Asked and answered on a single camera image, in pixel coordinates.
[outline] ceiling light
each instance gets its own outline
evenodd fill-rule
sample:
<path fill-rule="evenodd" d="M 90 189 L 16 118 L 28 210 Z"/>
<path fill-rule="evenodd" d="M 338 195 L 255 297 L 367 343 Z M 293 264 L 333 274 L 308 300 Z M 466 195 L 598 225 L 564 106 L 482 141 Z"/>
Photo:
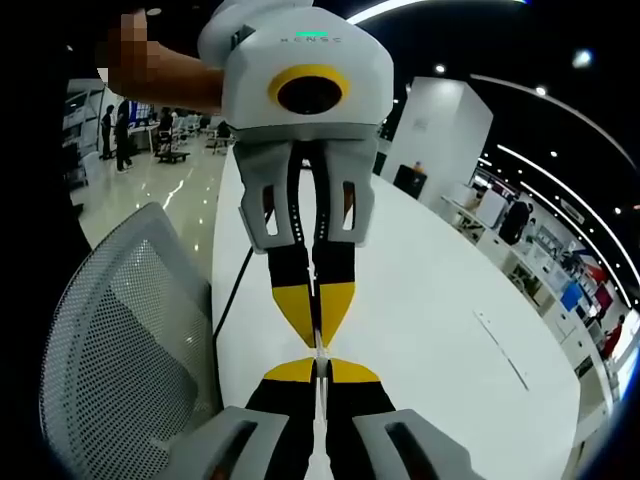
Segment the ceiling light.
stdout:
<path fill-rule="evenodd" d="M 616 236 L 615 233 L 613 233 L 613 230 L 611 230 L 611 228 L 609 228 L 609 225 L 607 225 L 605 223 L 605 221 L 602 219 L 602 217 L 600 217 L 600 215 L 598 215 L 598 213 L 591 208 L 591 206 L 585 202 L 582 197 L 580 197 L 576 192 L 574 192 L 573 190 L 571 190 L 563 181 L 561 181 L 560 179 L 558 179 L 557 177 L 555 177 L 554 175 L 552 175 L 551 173 L 547 172 L 544 168 L 536 165 L 535 163 L 533 163 L 531 160 L 529 160 L 528 158 L 523 157 L 522 155 L 520 155 L 519 153 L 514 152 L 513 150 L 510 150 L 502 145 L 498 145 L 498 148 L 504 152 L 507 152 L 510 155 L 513 155 L 514 157 L 516 157 L 519 160 L 522 160 L 523 162 L 525 162 L 527 165 L 535 168 L 536 170 L 538 170 L 540 173 L 544 174 L 547 178 L 550 178 L 551 180 L 553 180 L 554 182 L 556 182 L 556 184 L 560 185 L 562 188 L 565 189 L 565 191 L 571 195 L 576 201 L 578 201 L 580 203 L 580 205 L 582 205 L 592 216 L 593 218 L 595 218 L 598 223 L 600 223 L 600 225 L 602 226 L 602 228 L 604 228 L 604 230 L 609 234 L 609 236 L 613 239 L 613 241 L 615 242 L 616 246 L 618 247 L 618 249 L 620 249 L 620 252 L 622 253 L 622 256 L 624 257 L 624 259 L 627 261 L 627 263 L 629 264 L 629 267 L 631 268 L 631 271 L 633 272 L 633 275 L 636 279 L 636 282 L 638 283 L 638 285 L 640 286 L 640 273 L 638 273 L 638 269 L 636 268 L 635 264 L 633 263 L 633 261 L 631 260 L 631 256 L 629 255 L 629 252 L 627 252 L 627 250 L 624 248 L 624 245 L 622 245 L 622 242 L 620 242 L 620 239 Z M 628 301 L 628 297 L 626 296 L 626 292 L 624 291 L 624 289 L 622 289 L 622 293 L 624 294 L 625 298 L 627 299 L 627 306 L 630 306 L 631 304 Z"/>
<path fill-rule="evenodd" d="M 593 54 L 590 50 L 584 48 L 576 52 L 573 57 L 573 62 L 571 63 L 573 64 L 574 68 L 584 68 L 591 65 L 591 60 L 593 60 Z"/>
<path fill-rule="evenodd" d="M 414 3 L 426 2 L 427 0 L 387 0 L 386 2 L 378 3 L 373 7 L 369 7 L 364 9 L 363 11 L 356 13 L 352 17 L 347 19 L 347 22 L 352 25 L 357 25 L 360 22 L 364 22 L 365 20 L 369 20 L 370 18 L 377 17 L 378 15 L 382 15 L 383 13 L 390 12 L 391 10 L 395 10 L 396 8 L 404 7 L 407 5 L 412 5 Z M 528 3 L 528 0 L 512 0 L 516 3 Z"/>
<path fill-rule="evenodd" d="M 567 215 L 565 215 L 565 213 L 563 211 L 561 211 L 558 207 L 556 207 L 551 200 L 546 199 L 545 197 L 543 197 L 539 192 L 537 192 L 536 190 L 533 189 L 533 187 L 530 187 L 529 185 L 527 185 L 524 182 L 520 182 L 520 184 L 525 187 L 526 189 L 528 189 L 529 191 L 532 192 L 532 197 L 533 194 L 535 193 L 538 197 L 540 197 L 540 199 L 545 202 L 547 205 L 549 205 L 549 207 L 552 210 L 555 210 L 556 213 L 558 213 L 558 215 L 560 215 L 569 225 L 571 225 L 573 227 L 573 229 L 578 232 L 578 234 L 580 234 L 582 237 L 584 237 L 585 241 L 591 246 L 591 248 L 593 249 L 594 252 L 596 252 L 596 255 L 598 255 L 598 257 L 600 257 L 600 259 L 604 262 L 605 267 L 609 270 L 609 272 L 611 273 L 611 277 L 613 278 L 613 280 L 620 285 L 620 288 L 622 289 L 622 296 L 624 297 L 624 300 L 627 304 L 627 306 L 629 308 L 631 308 L 631 302 L 629 300 L 629 297 L 627 296 L 627 292 L 625 291 L 624 288 L 622 288 L 622 284 L 620 283 L 620 280 L 618 279 L 618 277 L 616 276 L 616 274 L 614 273 L 613 269 L 611 268 L 611 266 L 609 265 L 609 262 L 607 262 L 607 259 L 604 258 L 604 255 L 602 255 L 602 253 L 600 252 L 600 250 L 598 249 L 598 247 L 596 247 L 596 245 L 591 241 L 591 239 L 589 237 L 587 237 L 587 235 L 580 229 L 580 227 L 578 225 L 576 225 L 576 223 L 570 219 Z"/>

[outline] showroom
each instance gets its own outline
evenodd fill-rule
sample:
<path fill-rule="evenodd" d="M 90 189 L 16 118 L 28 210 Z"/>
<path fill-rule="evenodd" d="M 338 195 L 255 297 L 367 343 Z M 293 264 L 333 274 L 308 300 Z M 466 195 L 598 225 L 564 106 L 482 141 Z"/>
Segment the showroom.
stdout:
<path fill-rule="evenodd" d="M 41 352 L 51 468 L 571 480 L 629 461 L 640 130 L 633 48 L 594 27 L 620 12 L 269 5 L 122 12 L 119 64 L 65 45 L 53 161 L 87 250 Z"/>

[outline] glossy floor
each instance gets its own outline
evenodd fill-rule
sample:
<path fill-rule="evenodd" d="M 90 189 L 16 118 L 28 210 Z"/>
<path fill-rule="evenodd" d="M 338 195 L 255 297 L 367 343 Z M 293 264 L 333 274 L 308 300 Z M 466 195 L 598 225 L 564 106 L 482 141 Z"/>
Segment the glossy floor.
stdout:
<path fill-rule="evenodd" d="M 205 148 L 205 139 L 191 138 L 179 148 L 189 152 L 185 162 L 158 163 L 150 153 L 131 158 L 134 168 L 115 171 L 115 160 L 99 161 L 89 169 L 89 185 L 74 190 L 82 203 L 80 224 L 92 247 L 149 202 L 164 208 L 185 248 L 202 273 L 211 278 L 213 231 L 225 154 Z"/>

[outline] curved led light strip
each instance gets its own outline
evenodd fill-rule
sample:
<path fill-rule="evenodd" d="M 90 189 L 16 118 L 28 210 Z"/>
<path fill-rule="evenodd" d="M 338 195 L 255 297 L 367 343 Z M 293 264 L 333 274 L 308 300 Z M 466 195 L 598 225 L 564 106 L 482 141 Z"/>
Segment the curved led light strip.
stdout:
<path fill-rule="evenodd" d="M 622 145 L 620 145 L 618 142 L 616 142 L 615 139 L 611 135 L 609 135 L 602 127 L 600 127 L 596 122 L 591 120 L 589 117 L 586 117 L 585 115 L 580 113 L 575 108 L 571 108 L 566 103 L 563 103 L 560 100 L 557 100 L 557 99 L 555 99 L 553 97 L 550 97 L 548 93 L 546 93 L 544 96 L 543 95 L 538 95 L 538 93 L 535 91 L 535 89 L 524 87 L 524 86 L 519 85 L 517 83 L 507 82 L 506 80 L 500 80 L 499 78 L 485 77 L 484 75 L 476 75 L 475 73 L 472 73 L 469 76 L 471 78 L 473 78 L 474 80 L 481 80 L 483 82 L 495 83 L 497 85 L 502 85 L 503 87 L 509 87 L 509 88 L 513 88 L 513 89 L 516 89 L 516 90 L 520 90 L 522 92 L 530 93 L 531 95 L 535 95 L 536 97 L 538 97 L 538 98 L 540 98 L 542 100 L 546 100 L 547 102 L 551 102 L 554 105 L 557 105 L 558 107 L 562 108 L 563 110 L 566 110 L 567 112 L 575 115 L 580 120 L 582 120 L 587 125 L 589 125 L 591 128 L 593 128 L 595 131 L 597 131 L 604 138 L 606 138 L 607 141 L 611 145 L 613 145 L 622 154 L 622 156 L 624 158 L 627 159 L 627 162 L 629 162 L 629 165 L 631 165 L 631 167 L 636 172 L 638 171 L 638 167 L 636 167 L 636 164 L 633 163 L 633 160 L 631 160 L 631 156 L 625 151 L 624 148 L 622 148 Z"/>
<path fill-rule="evenodd" d="M 565 213 L 560 210 L 558 207 L 556 207 L 553 203 L 551 203 L 550 200 L 546 199 L 545 197 L 542 196 L 542 194 L 536 190 L 534 190 L 532 187 L 530 187 L 529 185 L 527 185 L 525 182 L 520 182 L 520 185 L 522 185 L 523 187 L 525 187 L 526 189 L 530 190 L 531 193 L 534 193 L 536 195 L 536 197 L 540 197 L 540 199 L 542 201 L 544 201 L 547 205 L 549 205 L 552 209 L 554 209 L 556 212 L 558 212 L 559 215 L 562 216 L 562 218 L 565 219 L 565 221 L 571 225 L 576 232 L 578 232 L 582 238 L 584 238 L 587 243 L 589 245 L 591 245 L 591 248 L 593 248 L 593 251 L 596 252 L 596 254 L 602 259 L 602 263 L 604 263 L 605 267 L 607 267 L 609 269 L 609 272 L 611 273 L 611 276 L 613 277 L 613 279 L 616 281 L 616 283 L 618 284 L 618 286 L 620 287 L 620 291 L 622 292 L 622 296 L 624 297 L 624 300 L 627 304 L 627 307 L 631 308 L 631 301 L 629 300 L 629 297 L 627 296 L 627 292 L 624 290 L 624 288 L 622 287 L 622 283 L 620 282 L 620 280 L 618 279 L 618 277 L 616 276 L 616 273 L 614 272 L 613 268 L 611 268 L 611 265 L 609 265 L 609 262 L 607 262 L 607 259 L 604 258 L 604 256 L 602 255 L 602 252 L 600 252 L 600 250 L 598 250 L 598 247 L 595 246 L 595 244 L 591 241 L 591 239 L 589 237 L 587 237 L 587 235 L 580 229 L 580 227 L 578 227 L 578 225 L 576 225 L 574 223 L 573 220 L 571 220 L 567 215 L 565 215 Z"/>
<path fill-rule="evenodd" d="M 627 251 L 625 250 L 624 246 L 622 245 L 622 243 L 620 242 L 620 240 L 618 239 L 616 234 L 613 233 L 613 231 L 609 228 L 609 226 L 606 223 L 604 223 L 604 220 L 602 220 L 600 215 L 598 215 L 595 212 L 595 210 L 593 210 L 593 208 L 591 208 L 589 206 L 589 204 L 587 204 L 587 202 L 585 202 L 582 199 L 582 197 L 580 197 L 576 192 L 571 190 L 562 180 L 560 180 L 559 178 L 555 177 L 551 173 L 547 172 L 544 168 L 540 167 L 539 165 L 536 165 L 535 163 L 533 163 L 528 158 L 525 158 L 522 155 L 520 155 L 519 153 L 516 153 L 513 150 L 510 150 L 507 147 L 504 147 L 504 146 L 502 146 L 500 144 L 498 144 L 498 148 L 500 150 L 502 150 L 503 152 L 506 152 L 509 155 L 512 155 L 512 156 L 516 157 L 518 160 L 522 160 L 524 163 L 529 165 L 531 168 L 536 169 L 537 171 L 539 171 L 540 173 L 545 175 L 547 178 L 550 178 L 551 180 L 556 182 L 558 185 L 560 185 L 569 195 L 571 195 L 573 198 L 575 198 L 576 201 L 578 201 L 580 203 L 580 205 L 582 205 L 593 216 L 593 218 L 595 218 L 600 223 L 600 225 L 602 225 L 602 228 L 604 228 L 605 231 L 609 234 L 609 236 L 613 239 L 615 244 L 618 246 L 618 248 L 622 252 L 622 255 L 624 256 L 625 260 L 627 261 L 627 263 L 631 267 L 631 271 L 633 272 L 633 275 L 636 277 L 636 281 L 638 282 L 638 285 L 640 285 L 640 275 L 638 274 L 638 269 L 633 264 L 633 261 L 631 260 L 631 257 L 629 256 L 629 253 L 627 253 Z M 622 284 L 620 284 L 620 289 L 624 292 L 624 289 L 622 288 Z M 627 299 L 627 304 L 628 304 L 629 308 L 631 308 L 631 304 L 629 303 L 629 299 L 628 299 L 626 293 L 624 293 L 624 297 L 625 297 L 625 299 Z"/>
<path fill-rule="evenodd" d="M 391 10 L 395 10 L 396 8 L 406 7 L 407 5 L 411 5 L 413 3 L 426 2 L 428 0 L 387 0 L 386 2 L 381 2 L 373 7 L 369 7 L 366 10 L 363 10 L 360 13 L 356 13 L 353 17 L 348 18 L 347 22 L 357 25 L 360 22 L 364 22 L 365 20 L 369 20 L 370 18 L 377 17 L 378 15 L 382 15 L 383 13 L 389 12 Z M 516 3 L 527 3 L 527 0 L 509 0 L 510 2 Z"/>

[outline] black ceiling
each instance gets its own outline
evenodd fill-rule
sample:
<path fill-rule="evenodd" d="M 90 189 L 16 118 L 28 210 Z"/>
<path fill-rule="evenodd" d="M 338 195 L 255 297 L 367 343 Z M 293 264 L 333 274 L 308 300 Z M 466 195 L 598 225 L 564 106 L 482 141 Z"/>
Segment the black ceiling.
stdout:
<path fill-rule="evenodd" d="M 349 17 L 382 0 L 316 0 L 315 5 Z M 167 47 L 196 56 L 202 26 L 220 1 L 147 2 L 162 14 L 148 19 L 149 37 Z M 414 76 L 433 76 L 436 63 L 447 66 L 448 78 L 469 82 L 494 114 L 485 152 L 490 170 L 522 177 L 547 198 L 563 192 L 553 182 L 510 155 L 503 144 L 567 183 L 616 232 L 636 265 L 640 263 L 640 82 L 637 71 L 640 42 L 633 25 L 633 2 L 606 4 L 576 0 L 440 0 L 397 9 L 360 26 L 375 36 L 395 63 L 394 106 L 384 135 L 393 137 L 406 100 L 405 86 Z M 76 76 L 94 76 L 91 52 L 82 38 L 70 40 Z M 593 64 L 574 69 L 578 48 L 589 48 Z M 605 129 L 630 154 L 628 162 L 593 128 L 561 108 L 525 92 L 472 80 L 481 74 L 527 87 L 544 85 L 549 95 L 579 110 Z M 557 158 L 549 155 L 558 152 Z M 622 208 L 621 215 L 613 209 Z M 640 296 L 638 284 L 620 251 L 584 209 L 585 229 L 630 294 Z"/>

